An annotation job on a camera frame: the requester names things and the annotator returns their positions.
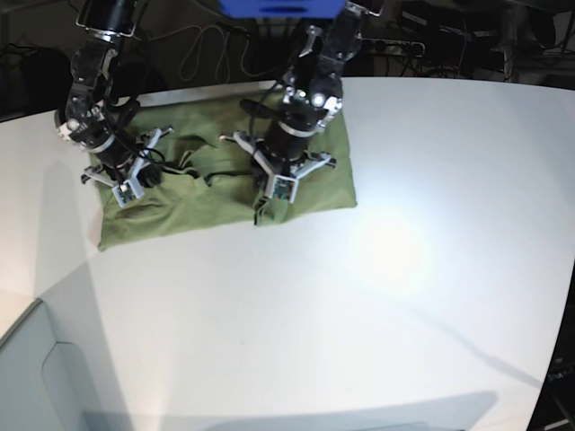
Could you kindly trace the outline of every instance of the olive green fabric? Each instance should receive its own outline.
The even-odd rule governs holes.
[[[249,174],[251,156],[239,145],[219,140],[223,131],[248,130],[249,118],[239,101],[157,107],[136,116],[130,126],[134,133],[173,126],[175,133],[164,137],[157,149],[172,163],[170,171],[174,173],[164,173],[161,185],[147,189],[141,200],[124,208],[119,207],[110,188],[99,186],[104,212],[100,250],[220,224],[254,220],[258,226],[281,224],[306,213],[356,206],[349,141],[341,114],[310,144],[313,152],[331,153],[338,160],[337,168],[323,167],[303,179],[293,206],[278,200],[259,205],[261,194]],[[267,121],[257,120],[256,133],[263,133],[267,126]],[[211,176],[216,172],[239,175]]]

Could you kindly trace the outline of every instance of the green cloth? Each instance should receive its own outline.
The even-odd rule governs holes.
[[[304,178],[294,205],[272,200],[258,207],[259,193],[251,175],[209,178],[215,172],[251,170],[249,154],[237,144],[219,140],[222,132],[231,135],[236,130],[248,130],[249,118],[240,109],[241,99],[184,103],[138,113],[130,125],[133,133],[173,126],[175,133],[161,139],[157,149],[173,163],[174,174],[164,173],[161,185],[146,189],[141,200],[124,208],[119,207],[110,188],[99,185],[104,213],[101,251],[157,236],[253,221],[254,215],[256,225],[263,226],[357,205],[349,140],[341,114],[310,144],[313,152],[331,153],[338,161],[337,168],[323,167]],[[268,123],[257,120],[256,134],[263,133]]]

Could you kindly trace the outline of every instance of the blue box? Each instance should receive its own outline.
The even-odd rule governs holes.
[[[335,18],[345,0],[220,0],[232,18]]]

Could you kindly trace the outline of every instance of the white table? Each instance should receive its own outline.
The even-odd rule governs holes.
[[[41,296],[84,351],[92,414],[137,431],[526,428],[575,259],[575,93],[345,91],[357,209],[102,254],[86,155],[48,113],[0,125],[0,283]]]

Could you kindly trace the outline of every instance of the green towel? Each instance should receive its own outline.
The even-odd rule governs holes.
[[[111,189],[99,185],[103,205],[100,250],[115,245],[166,236],[221,224],[253,221],[258,226],[281,224],[307,213],[357,205],[353,187],[349,140],[342,115],[310,144],[316,153],[331,153],[335,169],[323,167],[301,181],[296,203],[272,200],[259,205],[251,156],[239,145],[220,141],[222,132],[248,130],[249,118],[240,109],[240,98],[184,103],[141,110],[131,124],[133,133],[172,125],[175,133],[164,137],[157,149],[172,165],[163,182],[139,201],[120,208]],[[256,133],[268,121],[257,120]],[[238,172],[237,176],[215,175]]]

